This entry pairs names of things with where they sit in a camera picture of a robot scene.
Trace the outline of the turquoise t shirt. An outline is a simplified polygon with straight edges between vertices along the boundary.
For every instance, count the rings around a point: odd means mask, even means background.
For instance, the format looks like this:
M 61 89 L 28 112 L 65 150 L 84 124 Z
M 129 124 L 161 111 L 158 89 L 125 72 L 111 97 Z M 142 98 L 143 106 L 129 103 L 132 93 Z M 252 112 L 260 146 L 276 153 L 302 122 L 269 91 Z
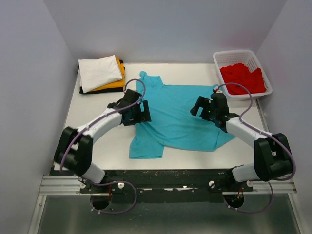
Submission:
M 190 113 L 198 97 L 209 97 L 214 86 L 164 84 L 142 71 L 136 89 L 145 94 L 151 121 L 135 125 L 130 159 L 161 158 L 165 147 L 213 152 L 235 138 Z

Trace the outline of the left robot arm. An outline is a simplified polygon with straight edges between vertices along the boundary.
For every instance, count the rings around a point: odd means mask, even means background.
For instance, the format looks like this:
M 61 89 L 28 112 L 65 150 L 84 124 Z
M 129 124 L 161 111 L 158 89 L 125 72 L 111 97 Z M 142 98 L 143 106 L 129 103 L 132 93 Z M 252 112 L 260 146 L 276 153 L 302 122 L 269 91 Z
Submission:
M 150 122 L 151 115 L 147 100 L 142 94 L 127 90 L 123 98 L 108 104 L 97 118 L 78 127 L 66 127 L 61 134 L 54 162 L 76 175 L 91 181 L 92 188 L 104 192 L 108 187 L 105 171 L 92 162 L 93 145 L 104 134 L 119 126 L 132 126 Z

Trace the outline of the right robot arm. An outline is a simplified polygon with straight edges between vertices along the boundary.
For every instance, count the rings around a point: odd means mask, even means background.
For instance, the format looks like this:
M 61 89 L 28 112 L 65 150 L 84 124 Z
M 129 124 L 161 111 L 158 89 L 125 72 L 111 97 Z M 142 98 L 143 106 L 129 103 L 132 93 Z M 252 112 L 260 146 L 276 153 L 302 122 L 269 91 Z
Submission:
M 224 185 L 230 191 L 241 187 L 248 180 L 270 181 L 291 175 L 295 166 L 292 160 L 288 140 L 284 134 L 264 132 L 248 123 L 236 114 L 229 112 L 226 96 L 214 92 L 210 98 L 199 96 L 190 110 L 193 116 L 202 108 L 200 117 L 213 122 L 222 131 L 232 134 L 253 148 L 253 163 L 230 169 Z

